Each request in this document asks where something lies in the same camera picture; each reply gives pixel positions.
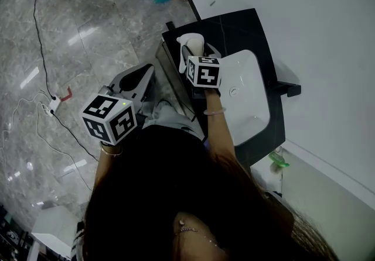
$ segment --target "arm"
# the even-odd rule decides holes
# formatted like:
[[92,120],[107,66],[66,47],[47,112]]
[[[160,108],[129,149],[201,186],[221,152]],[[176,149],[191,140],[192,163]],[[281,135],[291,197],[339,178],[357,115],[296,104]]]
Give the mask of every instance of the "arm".
[[[103,145],[103,149],[109,154],[119,154],[121,152],[121,146],[106,146]],[[98,185],[100,180],[108,173],[109,169],[113,165],[115,156],[110,156],[100,151],[99,164],[95,174],[94,188]]]
[[[208,112],[219,111],[223,108],[220,97],[215,90],[205,90],[205,93]],[[224,113],[208,115],[207,117],[211,151],[215,154],[231,153],[235,157],[234,145]]]

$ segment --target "white wall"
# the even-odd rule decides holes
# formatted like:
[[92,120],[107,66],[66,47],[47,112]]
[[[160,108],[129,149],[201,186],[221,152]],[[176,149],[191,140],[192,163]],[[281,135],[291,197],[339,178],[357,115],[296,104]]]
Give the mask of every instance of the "white wall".
[[375,258],[375,211],[325,175],[284,152],[283,198],[322,233],[342,261]]
[[375,0],[193,1],[202,18],[256,8],[279,80],[302,85],[283,98],[287,139],[375,208]]

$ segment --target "black table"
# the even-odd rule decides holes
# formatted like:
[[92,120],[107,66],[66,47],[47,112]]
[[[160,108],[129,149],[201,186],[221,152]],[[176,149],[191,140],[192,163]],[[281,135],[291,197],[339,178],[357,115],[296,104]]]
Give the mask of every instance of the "black table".
[[[284,116],[280,95],[288,92],[289,96],[289,92],[295,90],[293,86],[299,87],[297,92],[300,93],[301,87],[277,81],[270,48],[255,9],[215,16],[163,33],[163,48],[175,65],[176,71],[180,63],[180,44],[176,39],[185,33],[202,34],[205,42],[219,50],[222,57],[242,50],[250,50],[257,56],[265,84],[270,109],[270,121],[262,132],[243,144],[236,146],[236,156],[239,162],[244,166],[253,165],[285,142]],[[185,75],[179,73],[178,75],[189,96],[191,106],[202,127],[202,131],[207,135],[207,116],[203,114],[206,109],[206,101],[192,99],[190,82],[188,82]]]

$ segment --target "white cable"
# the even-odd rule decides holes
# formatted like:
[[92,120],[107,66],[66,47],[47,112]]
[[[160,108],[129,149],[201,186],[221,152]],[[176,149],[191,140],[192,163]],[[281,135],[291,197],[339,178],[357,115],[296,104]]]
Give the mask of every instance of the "white cable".
[[10,129],[9,129],[9,130],[3,130],[3,131],[2,131],[2,146],[0,147],[0,150],[1,150],[1,153],[3,154],[3,157],[4,157],[4,159],[2,160],[2,163],[4,164],[5,174],[6,174],[6,155],[5,155],[5,152],[4,152],[4,142],[5,142],[4,133],[5,133],[5,132],[8,132],[8,133],[9,133],[9,132],[12,130],[12,128],[13,128],[13,124],[14,124],[14,114],[16,113],[16,111],[17,111],[17,109],[18,109],[19,104],[21,103],[21,101],[26,101],[27,103],[31,103],[31,102],[33,102],[33,101],[36,99],[36,97],[37,97],[38,95],[44,95],[44,96],[47,98],[47,100],[50,102],[50,99],[49,99],[45,94],[43,94],[42,92],[36,94],[35,97],[34,97],[34,99],[32,99],[32,100],[28,100],[28,99],[25,99],[25,98],[21,98],[21,99],[18,101],[18,105],[17,105],[16,109],[14,109],[14,111],[13,111],[13,114],[12,114],[12,123],[11,123],[11,127],[10,127]]
[[[18,101],[18,105],[17,105],[17,107],[16,107],[16,109],[14,109],[14,111],[13,111],[13,114],[12,114],[12,122],[11,122],[11,127],[9,128],[9,130],[3,130],[2,131],[2,146],[0,147],[0,150],[1,150],[1,152],[2,152],[2,154],[3,154],[3,156],[4,156],[4,159],[3,159],[3,164],[4,164],[4,170],[5,170],[5,174],[7,174],[7,172],[6,172],[6,155],[5,155],[5,152],[4,152],[4,143],[5,143],[5,138],[4,138],[4,133],[5,132],[10,132],[11,130],[12,130],[12,128],[13,128],[13,125],[14,125],[14,114],[16,113],[16,111],[17,111],[17,109],[18,109],[18,107],[19,107],[19,104],[21,103],[21,101],[26,101],[27,103],[31,103],[31,102],[33,102],[35,99],[36,99],[36,97],[38,96],[38,95],[44,95],[46,98],[47,98],[47,100],[50,102],[50,99],[45,95],[45,94],[43,94],[43,93],[38,93],[38,94],[36,94],[35,95],[35,97],[32,99],[32,100],[28,100],[28,99],[25,99],[25,98],[21,98],[19,101]],[[38,111],[38,106],[39,106],[39,104],[42,106],[42,108],[43,108],[43,112],[44,112],[44,114],[45,115],[48,115],[48,113],[47,113],[47,111],[49,110],[49,108],[48,108],[48,106],[47,105],[45,105],[45,104],[43,104],[43,103],[41,103],[41,102],[38,102],[37,104],[36,104],[36,127],[35,127],[35,129],[36,129],[36,134],[38,135],[38,137],[40,137],[51,149],[53,149],[55,152],[58,152],[58,153],[60,153],[60,154],[62,154],[62,155],[65,155],[65,156],[68,156],[69,158],[71,158],[71,160],[72,160],[72,162],[73,162],[73,164],[74,164],[74,166],[76,167],[76,169],[77,169],[77,171],[78,171],[78,173],[79,173],[79,176],[80,176],[80,178],[82,179],[82,181],[83,181],[83,183],[86,185],[86,187],[90,190],[90,191],[92,191],[92,189],[87,185],[87,183],[84,181],[84,179],[83,179],[83,177],[82,177],[82,175],[81,175],[81,173],[80,173],[80,170],[78,169],[78,167],[77,167],[77,165],[76,165],[76,162],[74,162],[74,159],[69,155],[69,154],[67,154],[67,153],[63,153],[63,152],[61,152],[61,151],[59,151],[59,150],[56,150],[55,148],[53,148],[40,134],[39,134],[39,132],[38,132],[38,118],[39,118],[39,111]]]
[[39,132],[38,132],[38,119],[39,119],[39,110],[38,110],[38,106],[39,106],[39,104],[42,106],[42,108],[43,108],[43,110],[44,110],[44,107],[43,106],[45,106],[46,107],[46,105],[44,105],[44,104],[42,104],[41,102],[38,102],[37,103],[37,105],[36,105],[36,126],[35,126],[35,130],[36,130],[36,134],[38,135],[38,137],[39,138],[41,138],[47,145],[48,145],[48,147],[50,147],[52,150],[54,150],[55,152],[58,152],[58,153],[60,153],[60,154],[62,154],[62,155],[65,155],[65,156],[68,156],[71,160],[72,160],[72,162],[73,162],[73,164],[74,164],[74,166],[76,167],[76,169],[77,169],[77,171],[78,171],[78,174],[79,174],[79,176],[81,177],[81,179],[82,179],[82,181],[83,181],[83,183],[86,185],[86,187],[90,190],[90,191],[92,191],[92,189],[87,185],[87,183],[84,181],[84,179],[83,179],[83,177],[82,177],[82,175],[81,175],[81,172],[80,172],[80,170],[78,169],[78,167],[77,167],[77,165],[76,165],[76,162],[74,161],[74,159],[73,159],[73,157],[71,157],[69,154],[67,154],[67,153],[64,153],[64,152],[61,152],[61,151],[59,151],[59,150],[57,150],[57,149],[55,149],[53,146],[51,146],[40,134],[39,134]]

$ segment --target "wrist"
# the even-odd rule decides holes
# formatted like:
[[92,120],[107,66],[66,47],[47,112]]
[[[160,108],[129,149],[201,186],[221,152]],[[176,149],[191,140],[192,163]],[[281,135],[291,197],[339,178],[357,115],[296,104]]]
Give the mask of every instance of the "wrist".
[[119,154],[121,152],[121,145],[109,146],[102,142],[101,147],[109,154]]
[[217,91],[214,89],[214,88],[206,88],[204,90],[204,93],[206,94],[206,97],[209,97],[209,96],[219,96]]

